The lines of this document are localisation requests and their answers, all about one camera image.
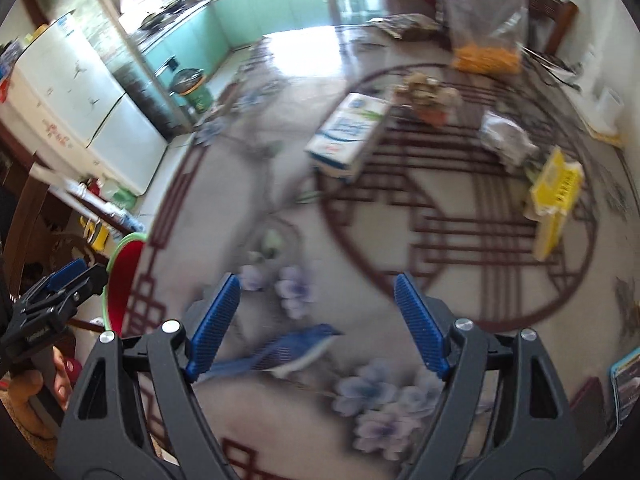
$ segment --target circular rug design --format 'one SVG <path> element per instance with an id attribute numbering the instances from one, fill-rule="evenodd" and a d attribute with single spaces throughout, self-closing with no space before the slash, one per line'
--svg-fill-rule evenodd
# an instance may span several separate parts
<path id="1" fill-rule="evenodd" d="M 378 72 L 350 91 L 382 94 L 413 70 L 456 88 L 463 105 L 443 128 L 394 108 L 356 182 L 337 184 L 318 174 L 330 231 L 385 294 L 392 295 L 394 276 L 409 270 L 430 296 L 439 297 L 446 283 L 441 299 L 486 330 L 506 332 L 545 319 L 569 300 L 591 263 L 597 220 L 589 175 L 560 244 L 538 262 L 532 256 L 537 224 L 522 214 L 530 184 L 506 172 L 481 146 L 478 130 L 492 108 L 520 124 L 544 152 L 559 146 L 582 162 L 577 146 L 531 95 L 445 66 Z"/>

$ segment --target refrigerator door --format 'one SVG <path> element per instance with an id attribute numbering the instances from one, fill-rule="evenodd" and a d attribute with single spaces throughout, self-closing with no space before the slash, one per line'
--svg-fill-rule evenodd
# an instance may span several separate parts
<path id="1" fill-rule="evenodd" d="M 11 107 L 14 114 L 24 120 L 20 126 L 14 121 L 12 133 L 28 150 L 35 152 L 46 144 L 77 173 L 100 175 L 99 161 L 91 157 L 49 107 L 38 99 L 19 70 L 14 70 L 7 101 L 2 107 Z"/>
<path id="2" fill-rule="evenodd" d="M 15 71 L 83 147 L 124 94 L 70 15 L 27 47 Z"/>
<path id="3" fill-rule="evenodd" d="M 100 160 L 107 176 L 142 195 L 166 146 L 166 141 L 125 94 L 98 130 L 88 151 Z"/>

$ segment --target wall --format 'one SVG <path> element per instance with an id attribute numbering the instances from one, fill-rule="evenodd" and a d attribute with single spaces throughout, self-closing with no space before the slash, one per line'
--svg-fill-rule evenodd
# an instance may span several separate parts
<path id="1" fill-rule="evenodd" d="M 571 0 L 580 8 L 575 27 L 559 55 L 575 62 L 592 44 L 600 57 L 596 91 L 609 86 L 620 94 L 625 110 L 618 127 L 625 138 L 625 158 L 640 189 L 640 32 L 621 0 Z"/>
<path id="2" fill-rule="evenodd" d="M 34 31 L 33 23 L 22 0 L 17 0 L 0 25 L 0 44 L 24 38 Z"/>

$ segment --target food package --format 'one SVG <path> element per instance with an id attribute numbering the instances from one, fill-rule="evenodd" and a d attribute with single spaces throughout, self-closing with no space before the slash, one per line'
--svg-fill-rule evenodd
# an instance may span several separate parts
<path id="1" fill-rule="evenodd" d="M 525 216 L 538 222 L 533 257 L 543 262 L 558 245 L 567 217 L 580 198 L 584 170 L 568 162 L 557 146 L 529 190 Z"/>
<path id="2" fill-rule="evenodd" d="M 349 94 L 306 146 L 313 165 L 328 176 L 355 181 L 384 131 L 390 108 L 382 99 Z"/>
<path id="3" fill-rule="evenodd" d="M 409 74 L 394 88 L 394 105 L 410 106 L 421 120 L 437 128 L 447 124 L 449 115 L 461 103 L 458 90 L 422 72 Z"/>
<path id="4" fill-rule="evenodd" d="M 446 0 L 452 66 L 479 74 L 518 73 L 529 0 Z"/>
<path id="5" fill-rule="evenodd" d="M 428 40 L 440 28 L 424 14 L 395 14 L 373 18 L 369 23 L 384 30 L 392 38 L 403 41 Z"/>
<path id="6" fill-rule="evenodd" d="M 478 136 L 485 149 L 497 153 L 507 173 L 514 173 L 527 158 L 538 152 L 525 130 L 492 111 L 485 112 Z"/>

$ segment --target green pot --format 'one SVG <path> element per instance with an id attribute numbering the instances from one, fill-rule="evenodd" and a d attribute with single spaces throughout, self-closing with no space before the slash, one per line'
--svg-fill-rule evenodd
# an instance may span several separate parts
<path id="1" fill-rule="evenodd" d="M 187 99 L 197 113 L 203 114 L 213 104 L 213 96 L 204 84 L 204 71 L 197 68 L 180 70 L 171 81 L 171 90 Z"/>

